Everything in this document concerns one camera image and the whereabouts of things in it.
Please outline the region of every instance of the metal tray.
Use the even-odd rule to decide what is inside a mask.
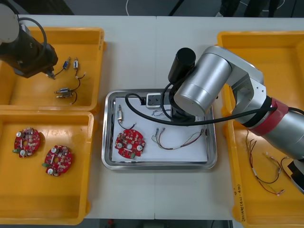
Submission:
[[[115,101],[116,98],[125,97],[128,93],[137,93],[146,97],[148,93],[161,93],[162,89],[133,89],[116,90],[110,92],[105,99],[104,107],[104,127],[101,159],[105,167],[111,170],[190,170],[190,169],[210,169],[217,159],[217,146],[215,138],[214,124],[207,125],[207,162],[146,162],[146,161],[112,161],[113,130],[115,123]],[[206,115],[206,120],[213,119],[212,108]]]

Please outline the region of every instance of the round circuit board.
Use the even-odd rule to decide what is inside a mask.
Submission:
[[[55,177],[65,173],[71,166],[72,153],[66,146],[54,146],[46,156],[43,167],[46,167],[46,173]]]
[[[20,158],[33,155],[40,146],[39,132],[31,127],[17,132],[14,142],[14,153],[18,153]]]
[[[144,146],[145,141],[142,134],[133,129],[127,129],[123,133],[119,133],[115,142],[115,148],[118,149],[118,153],[130,159],[135,158],[135,156],[140,157]]]

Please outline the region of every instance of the black cylinder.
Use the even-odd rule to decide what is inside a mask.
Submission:
[[[190,48],[184,47],[178,50],[168,75],[169,82],[174,85],[183,78],[194,66],[195,59],[195,53]]]

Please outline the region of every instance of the white cable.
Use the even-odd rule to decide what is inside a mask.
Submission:
[[[245,6],[248,6],[248,4],[246,4],[246,3],[244,3],[244,2],[242,2],[242,1],[240,1],[239,3],[242,3],[243,5],[245,5]],[[279,9],[279,8],[281,8],[283,5],[284,5],[284,3],[285,3],[285,0],[283,0],[283,3],[281,4],[281,5],[279,5],[278,6],[278,8],[276,8],[276,9]]]
[[[127,2],[125,3],[125,11],[127,12],[127,15],[129,16],[129,12],[128,12],[128,3],[129,0],[127,0]]]

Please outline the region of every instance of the table surface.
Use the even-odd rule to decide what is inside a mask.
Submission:
[[[197,58],[221,31],[304,30],[304,19],[30,16],[42,26],[101,27],[104,52],[99,99],[116,89],[164,88],[178,49]],[[221,97],[214,103],[220,117]],[[111,171],[101,161],[103,110],[97,117],[87,218],[233,219],[233,194],[222,123],[216,124],[218,162],[207,171]]]

